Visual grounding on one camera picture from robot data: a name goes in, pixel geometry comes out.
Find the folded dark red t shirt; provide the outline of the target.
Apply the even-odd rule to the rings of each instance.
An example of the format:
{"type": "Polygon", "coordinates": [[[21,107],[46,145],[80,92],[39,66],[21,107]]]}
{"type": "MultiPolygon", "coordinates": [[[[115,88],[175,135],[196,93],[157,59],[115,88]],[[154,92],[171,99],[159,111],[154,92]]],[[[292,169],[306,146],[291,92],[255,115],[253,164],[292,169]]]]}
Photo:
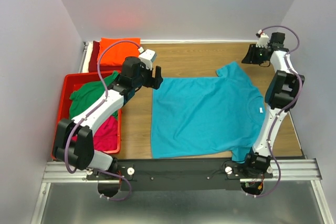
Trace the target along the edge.
{"type": "MultiPolygon", "coordinates": [[[[97,60],[100,50],[100,43],[98,41],[93,41],[93,48],[91,53],[91,58],[89,61],[89,72],[97,72],[97,60]]],[[[100,71],[112,71],[112,70],[121,70],[122,66],[100,66],[100,71]]]]}

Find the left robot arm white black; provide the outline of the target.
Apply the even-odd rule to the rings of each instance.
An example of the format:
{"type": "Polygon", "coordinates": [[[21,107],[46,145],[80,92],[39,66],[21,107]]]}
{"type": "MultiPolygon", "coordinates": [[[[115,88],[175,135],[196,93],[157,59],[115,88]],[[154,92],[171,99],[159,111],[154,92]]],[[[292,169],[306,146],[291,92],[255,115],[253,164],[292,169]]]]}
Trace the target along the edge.
{"type": "Polygon", "coordinates": [[[66,169],[98,169],[104,179],[116,175],[113,157],[97,151],[93,136],[99,127],[121,109],[141,87],[158,89],[163,81],[161,67],[153,66],[156,52],[147,49],[138,57],[126,57],[121,73],[110,85],[104,85],[104,93],[82,114],[58,122],[52,156],[65,162],[66,169]]]}

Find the aluminium frame rail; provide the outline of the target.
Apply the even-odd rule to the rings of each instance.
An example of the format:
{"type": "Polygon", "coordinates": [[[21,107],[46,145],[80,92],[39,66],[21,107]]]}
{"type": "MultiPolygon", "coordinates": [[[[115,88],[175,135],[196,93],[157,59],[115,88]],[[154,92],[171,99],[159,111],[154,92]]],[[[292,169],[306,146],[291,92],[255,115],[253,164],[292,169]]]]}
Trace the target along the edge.
{"type": "MultiPolygon", "coordinates": [[[[322,175],[316,159],[278,159],[281,169],[281,181],[310,181],[313,187],[318,207],[322,214],[324,223],[334,223],[322,185],[322,175]]],[[[41,223],[47,196],[52,183],[117,183],[118,179],[100,178],[92,171],[77,171],[74,174],[68,173],[62,162],[48,162],[42,178],[42,185],[36,207],[32,217],[32,223],[41,223]]]]}

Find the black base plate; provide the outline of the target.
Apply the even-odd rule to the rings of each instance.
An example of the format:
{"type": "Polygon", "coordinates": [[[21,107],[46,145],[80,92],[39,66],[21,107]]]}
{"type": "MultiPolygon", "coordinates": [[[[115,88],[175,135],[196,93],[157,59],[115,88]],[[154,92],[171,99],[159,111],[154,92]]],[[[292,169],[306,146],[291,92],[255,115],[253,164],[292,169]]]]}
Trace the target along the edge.
{"type": "Polygon", "coordinates": [[[121,191],[247,190],[260,195],[259,186],[273,177],[270,160],[233,162],[230,158],[120,159],[111,176],[96,169],[87,180],[98,182],[99,193],[121,191]]]}

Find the folded white t shirt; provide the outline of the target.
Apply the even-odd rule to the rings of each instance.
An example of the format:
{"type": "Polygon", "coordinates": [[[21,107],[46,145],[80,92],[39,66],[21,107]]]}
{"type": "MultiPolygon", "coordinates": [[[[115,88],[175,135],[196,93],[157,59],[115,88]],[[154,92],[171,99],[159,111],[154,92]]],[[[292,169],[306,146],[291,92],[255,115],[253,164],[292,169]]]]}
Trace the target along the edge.
{"type": "Polygon", "coordinates": [[[81,73],[88,73],[89,72],[89,62],[91,59],[93,50],[93,42],[89,41],[86,42],[84,52],[83,52],[83,62],[81,67],[81,73]]]}

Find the green t shirt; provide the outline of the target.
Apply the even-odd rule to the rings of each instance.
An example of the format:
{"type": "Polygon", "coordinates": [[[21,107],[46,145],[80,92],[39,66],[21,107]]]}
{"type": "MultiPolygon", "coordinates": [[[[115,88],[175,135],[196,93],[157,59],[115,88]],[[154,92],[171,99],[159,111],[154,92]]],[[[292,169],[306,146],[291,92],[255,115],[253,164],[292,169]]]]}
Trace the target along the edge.
{"type": "MultiPolygon", "coordinates": [[[[104,78],[106,85],[111,84],[119,73],[114,71],[112,74],[108,75],[104,78]]],[[[102,82],[94,81],[88,82],[82,87],[74,91],[70,95],[70,100],[72,101],[70,109],[69,109],[69,119],[78,116],[83,113],[87,108],[93,105],[105,92],[104,86],[102,82]]],[[[113,124],[118,124],[118,112],[114,112],[110,118],[106,121],[108,126],[113,124]]]]}

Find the folded orange t shirt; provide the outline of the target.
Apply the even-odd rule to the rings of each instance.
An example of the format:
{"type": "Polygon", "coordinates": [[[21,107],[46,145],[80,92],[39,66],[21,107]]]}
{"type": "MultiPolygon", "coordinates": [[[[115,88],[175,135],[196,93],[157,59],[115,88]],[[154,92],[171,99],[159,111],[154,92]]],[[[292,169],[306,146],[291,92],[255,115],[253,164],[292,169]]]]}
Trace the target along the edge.
{"type": "MultiPolygon", "coordinates": [[[[123,39],[109,39],[109,38],[101,38],[100,41],[100,50],[98,55],[98,60],[101,54],[112,44],[122,41],[129,40],[137,45],[140,45],[140,38],[123,38],[123,39]]],[[[139,51],[138,47],[129,42],[119,43],[112,48],[110,48],[102,57],[100,61],[100,65],[102,66],[121,66],[126,57],[138,57],[139,51]]]]}

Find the teal t shirt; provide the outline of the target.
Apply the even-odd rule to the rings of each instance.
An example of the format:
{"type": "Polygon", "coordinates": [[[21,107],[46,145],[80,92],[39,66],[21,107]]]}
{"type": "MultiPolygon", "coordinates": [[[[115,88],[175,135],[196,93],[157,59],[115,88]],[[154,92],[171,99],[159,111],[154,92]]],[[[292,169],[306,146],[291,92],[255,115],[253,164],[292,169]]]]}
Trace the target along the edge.
{"type": "Polygon", "coordinates": [[[165,78],[152,94],[152,157],[230,151],[242,162],[264,119],[263,95],[235,62],[215,77],[165,78]]]}

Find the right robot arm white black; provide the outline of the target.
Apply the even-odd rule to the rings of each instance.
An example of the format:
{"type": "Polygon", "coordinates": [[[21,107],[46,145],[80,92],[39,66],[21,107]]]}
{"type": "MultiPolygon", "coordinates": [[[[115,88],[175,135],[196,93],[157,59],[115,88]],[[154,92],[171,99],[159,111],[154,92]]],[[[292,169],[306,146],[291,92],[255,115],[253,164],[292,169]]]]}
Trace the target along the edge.
{"type": "Polygon", "coordinates": [[[284,47],[285,34],[275,32],[268,36],[263,30],[256,34],[258,41],[249,46],[244,64],[261,65],[269,62],[275,75],[266,91],[266,115],[256,142],[241,165],[242,173],[249,178],[267,173],[280,126],[288,111],[295,105],[302,91],[305,77],[300,75],[290,60],[290,50],[284,47]]]}

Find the magenta t shirt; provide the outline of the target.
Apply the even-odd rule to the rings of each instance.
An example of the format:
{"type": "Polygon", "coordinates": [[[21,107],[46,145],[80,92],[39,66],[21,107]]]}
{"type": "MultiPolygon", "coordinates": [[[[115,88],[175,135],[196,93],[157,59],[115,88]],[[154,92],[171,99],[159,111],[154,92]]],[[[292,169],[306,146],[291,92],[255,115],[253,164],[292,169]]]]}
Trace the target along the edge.
{"type": "Polygon", "coordinates": [[[118,140],[118,116],[110,116],[93,135],[93,146],[97,151],[105,153],[118,153],[120,149],[118,140]]]}

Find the red plastic bin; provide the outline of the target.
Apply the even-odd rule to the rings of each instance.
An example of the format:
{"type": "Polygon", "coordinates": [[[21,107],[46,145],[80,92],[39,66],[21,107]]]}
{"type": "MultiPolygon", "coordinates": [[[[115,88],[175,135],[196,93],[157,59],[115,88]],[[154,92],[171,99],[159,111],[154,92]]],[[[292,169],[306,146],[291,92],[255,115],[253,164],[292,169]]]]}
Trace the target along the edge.
{"type": "MultiPolygon", "coordinates": [[[[56,131],[55,131],[55,140],[53,144],[53,149],[51,156],[55,159],[57,155],[60,156],[61,160],[64,160],[64,150],[66,147],[66,142],[68,136],[72,130],[72,128],[76,125],[74,122],[74,118],[69,119],[69,109],[71,106],[72,101],[70,100],[70,95],[74,92],[79,90],[82,85],[88,82],[99,81],[100,78],[96,72],[93,73],[77,73],[77,74],[68,74],[64,78],[64,83],[62,86],[60,101],[59,101],[59,108],[58,108],[58,116],[57,116],[57,123],[56,123],[56,131]]],[[[100,102],[104,97],[103,95],[96,101],[97,103],[100,102]]],[[[122,111],[121,109],[117,110],[118,112],[118,140],[120,143],[121,148],[121,122],[122,122],[122,111]]],[[[80,151],[84,151],[88,153],[85,148],[89,150],[94,150],[93,146],[93,135],[92,137],[85,137],[83,136],[81,139],[81,143],[77,148],[80,151]]]]}

